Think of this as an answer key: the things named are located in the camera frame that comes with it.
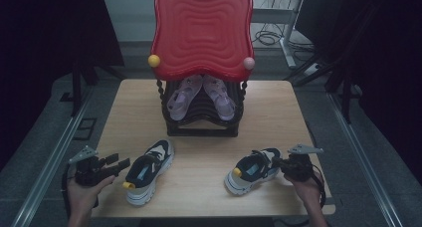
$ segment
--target wooden tabletop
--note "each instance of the wooden tabletop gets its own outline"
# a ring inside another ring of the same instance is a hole
[[[129,168],[99,196],[94,217],[222,217],[307,214],[294,187],[280,173],[251,192],[234,196],[224,177],[253,149],[287,150],[298,143],[312,145],[295,93],[289,82],[249,81],[244,115],[237,137],[168,136],[155,80],[124,80],[115,97],[97,150],[99,157],[118,153],[120,160],[138,157],[160,139],[169,139],[175,156],[157,178],[152,199],[142,207],[125,200],[121,186]],[[320,168],[315,154],[314,165]],[[328,184],[325,184],[330,198]],[[332,214],[326,205],[324,214]]]

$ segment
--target red wavy board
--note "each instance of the red wavy board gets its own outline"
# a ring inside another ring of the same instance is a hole
[[[153,68],[164,81],[194,74],[242,82],[245,58],[254,58],[250,37],[252,0],[155,0]]]

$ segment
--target gray floor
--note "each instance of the gray floor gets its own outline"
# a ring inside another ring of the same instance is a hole
[[[146,55],[139,55],[147,54],[145,52],[147,47],[141,47],[139,44],[122,44],[121,50],[124,54],[125,68],[116,67],[120,72],[130,79],[152,78],[152,73],[145,62]],[[277,47],[273,49],[257,47],[256,63],[251,80],[282,80],[290,73],[282,51]],[[85,94],[90,94],[88,98],[91,98],[86,103],[83,118],[97,119],[91,138],[70,139],[68,145],[64,145],[63,155],[58,159],[58,168],[49,168],[47,171],[52,172],[51,180],[39,179],[52,151],[60,149],[58,143],[63,143],[62,135],[67,130],[67,125],[72,121],[75,122],[75,119],[70,117],[72,103],[60,102],[62,94],[72,90],[71,76],[58,79],[52,88],[52,96],[33,129],[0,173],[0,226],[11,226],[14,222],[18,223],[17,226],[66,225],[66,213],[60,192],[60,178],[66,160],[86,144],[97,146],[120,82],[103,70],[97,69],[97,71],[101,78],[99,83],[92,88],[84,88]],[[295,92],[316,145],[325,150],[325,153],[318,157],[336,205],[335,213],[326,216],[326,219],[332,226],[389,226],[390,221],[386,219],[388,213],[385,213],[384,206],[387,202],[391,204],[387,206],[387,210],[392,208],[393,212],[397,213],[401,226],[422,226],[420,184],[394,148],[363,113],[357,100],[353,100],[350,112],[352,124],[348,127],[356,135],[364,156],[368,158],[370,167],[376,174],[369,179],[365,176],[365,168],[348,138],[349,133],[343,130],[341,119],[338,118],[335,102],[323,89],[325,80],[326,77],[321,77],[303,87],[295,88]],[[71,133],[73,137],[86,135],[83,131]],[[377,192],[379,189],[373,188],[371,181],[374,178],[379,180],[385,195],[382,193],[380,195]],[[46,188],[35,189],[33,186],[36,181],[44,184]],[[28,208],[22,210],[23,204]],[[26,220],[18,218],[19,213]],[[300,216],[280,216],[274,219],[279,218],[289,223],[305,220]],[[249,221],[230,218],[211,222],[206,219],[189,219],[185,220],[185,224],[180,221],[183,219],[168,224],[168,221],[162,219],[96,218],[92,226],[284,226],[281,222],[273,225],[271,218],[254,218]]]

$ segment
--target human hand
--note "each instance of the human hand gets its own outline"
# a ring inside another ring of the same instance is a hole
[[[99,184],[92,187],[82,186],[72,178],[68,182],[68,196],[71,205],[71,217],[69,226],[82,227],[88,226],[91,213],[97,201],[97,196],[102,192],[103,188],[112,184],[115,176],[109,176],[102,180]]]
[[[315,172],[315,176],[323,185],[322,176],[317,172]],[[293,180],[287,175],[285,175],[285,178],[293,184],[296,193],[304,202],[304,206],[310,215],[310,226],[326,227],[327,223],[319,205],[320,192],[317,183],[312,178],[304,182]]]
[[[323,185],[323,179],[318,172],[314,172],[316,177]],[[296,181],[290,178],[288,175],[284,175],[287,180],[289,180],[293,186],[295,187],[296,193],[302,199],[304,203],[318,203],[320,198],[319,187],[317,183],[312,179],[308,179],[307,181],[301,182]]]

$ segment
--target shoe tongue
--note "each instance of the shoe tongue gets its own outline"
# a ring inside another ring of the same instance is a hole
[[[260,156],[267,165],[269,165],[271,163],[271,159],[269,159],[268,156],[266,154],[264,154],[263,152],[261,152],[259,150],[252,150],[252,153]]]
[[[254,164],[246,170],[246,173],[248,173],[249,175],[254,175],[257,171],[259,171],[259,169],[260,166],[258,164]]]
[[[145,161],[151,161],[151,162],[154,162],[155,164],[160,163],[158,157],[150,153],[141,156],[140,159],[144,159]]]
[[[139,172],[139,174],[137,175],[136,178],[139,179],[139,180],[143,180],[143,178],[144,178],[146,172],[148,171],[148,169],[149,169],[149,165],[145,165],[143,167],[143,169]]]

